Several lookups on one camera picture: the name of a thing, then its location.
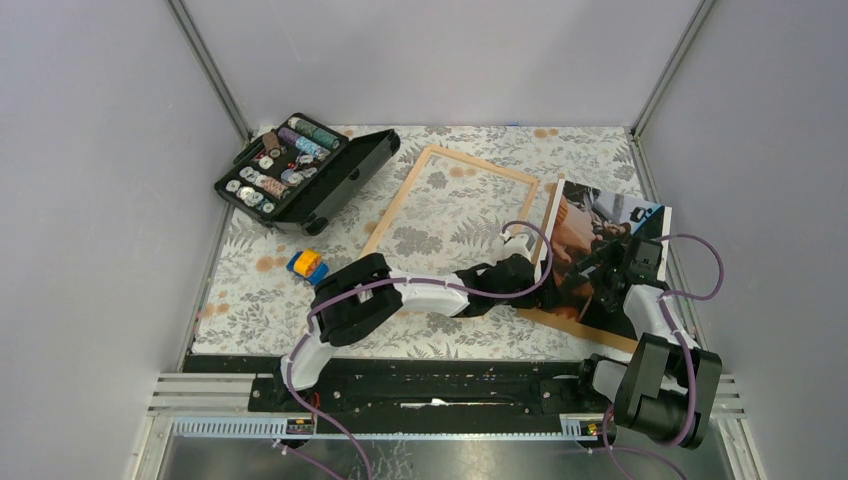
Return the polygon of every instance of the wooden frame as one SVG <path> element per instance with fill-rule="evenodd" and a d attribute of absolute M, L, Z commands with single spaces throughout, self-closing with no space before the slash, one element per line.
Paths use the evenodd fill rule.
<path fill-rule="evenodd" d="M 377 224 L 377 227 L 371 234 L 371 238 L 368 239 L 368 242 L 362 249 L 362 254 L 360 256 L 365 256 L 369 253 L 373 253 L 377 249 L 377 245 L 380 243 L 380 240 L 383 238 L 383 235 L 386 233 L 386 230 L 389 229 L 389 226 L 392 224 L 392 221 L 395 219 L 401 207 L 403 206 L 403 202 L 406 201 L 406 197 L 409 194 L 409 190 L 412 189 L 412 185 L 415 183 L 415 180 L 418 178 L 418 175 L 421 173 L 421 171 L 424 170 L 424 167 L 430 160 L 430 156 L 433 154 L 437 154 L 441 157 L 446 157 L 457 162 L 465 163 L 467 165 L 477 167 L 481 170 L 486 170 L 488 172 L 494 173 L 495 175 L 511 178 L 516 182 L 526 183 L 527 185 L 529 185 L 530 191 L 527 194 L 527 199 L 524 201 L 524 205 L 521 207 L 521 211 L 518 214 L 518 220 L 527 219 L 527 214 L 530 213 L 530 206 L 533 204 L 533 200 L 536 198 L 536 190 L 539 189 L 538 178 L 516 170 L 510 170 L 508 168 L 493 165 L 483 160 L 482 158 L 472 157 L 471 155 L 467 155 L 461 152 L 455 152 L 453 150 L 440 147 L 438 145 L 430 144 L 424 148 L 424 151 L 421 152 L 421 155 L 418 157 L 418 160 L 415 161 L 415 165 L 412 167 L 412 170 L 409 172 L 409 175 L 406 177 L 406 180 L 404 180 L 403 185 L 401 185 L 400 190 L 398 190 L 398 193 L 397 195 L 395 195 L 395 198 L 392 200 L 392 203 L 389 205 L 389 208 L 386 209 L 385 215 L 383 215 L 383 218 L 380 219 L 380 223 Z"/>

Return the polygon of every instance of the toy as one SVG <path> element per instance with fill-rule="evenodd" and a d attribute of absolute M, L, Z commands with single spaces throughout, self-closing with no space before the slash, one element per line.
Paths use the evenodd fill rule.
<path fill-rule="evenodd" d="M 321 254 L 315 250 L 297 252 L 286 269 L 312 285 L 317 285 L 330 272 L 330 267 L 321 261 Z"/>

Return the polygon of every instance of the leaf pattern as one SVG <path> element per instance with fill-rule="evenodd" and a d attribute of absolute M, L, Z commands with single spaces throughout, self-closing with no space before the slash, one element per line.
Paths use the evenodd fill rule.
<path fill-rule="evenodd" d="M 385 128 L 394 128 L 400 135 L 400 151 L 330 220 L 321 235 L 272 231 L 240 211 L 233 213 L 208 297 L 200 308 L 193 352 L 288 353 L 306 330 L 304 318 L 313 299 L 311 286 L 286 270 L 288 259 L 311 248 L 324 256 L 331 271 L 337 271 L 359 258 L 415 160 L 431 143 L 528 173 L 541 180 L 541 187 L 555 182 L 562 172 L 575 182 L 642 196 L 623 128 L 558 128 L 558 134 L 543 139 L 534 135 L 534 127 L 340 126 L 337 130 L 351 130 L 357 137 Z M 447 273 L 455 270 L 453 265 L 466 268 L 489 261 L 495 240 L 492 232 L 512 219 L 519 208 L 516 202 L 523 199 L 514 182 L 498 175 L 478 172 L 473 182 L 457 182 L 449 169 L 436 168 L 441 161 L 434 162 L 432 169 L 428 165 L 416 182 L 422 195 L 409 202 L 416 205 L 412 211 L 418 213 L 414 215 L 423 210 L 435 210 L 439 218 L 459 216 L 466 210 L 473 214 L 461 215 L 459 222 L 444 227 L 410 219 L 408 224 L 398 225 L 410 227 L 398 233 L 400 252 L 396 248 L 384 252 L 397 259 L 422 261 L 422 273 Z M 468 180 L 465 172 L 459 180 L 463 179 Z M 539 188 L 530 221 L 541 224 L 547 201 L 548 191 Z M 507 307 L 496 307 L 483 318 L 396 315 L 363 341 L 339 351 L 341 356 L 353 357 L 537 360 L 582 359 L 592 353 L 627 358 L 617 350 L 536 325 Z"/>

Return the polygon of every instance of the floral tablecloth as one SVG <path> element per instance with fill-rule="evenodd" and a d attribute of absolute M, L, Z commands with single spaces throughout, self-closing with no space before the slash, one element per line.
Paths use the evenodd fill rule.
<path fill-rule="evenodd" d="M 332 219 L 319 236 L 269 230 L 236 210 L 192 344 L 198 354 L 281 355 L 306 329 L 311 288 L 285 268 L 297 251 L 311 248 L 324 255 L 331 271 L 359 257 L 371 232 L 394 198 L 415 160 L 430 143 L 468 153 L 541 180 L 528 220 L 541 225 L 550 191 L 562 172 L 566 178 L 605 190 L 643 196 L 636 169 L 620 127 L 385 127 L 341 126 L 357 137 L 394 128 L 400 151 Z M 480 198 L 456 201 L 479 205 Z M 425 232 L 428 225 L 410 225 Z M 482 237 L 485 222 L 465 223 L 462 235 Z M 469 255 L 481 250 L 469 242 Z M 388 320 L 365 340 L 338 356 L 371 358 L 463 358 L 576 360 L 592 353 L 621 358 L 621 352 L 519 317 L 497 307 L 481 319 L 452 319 L 430 314 L 408 321 L 403 314 Z"/>

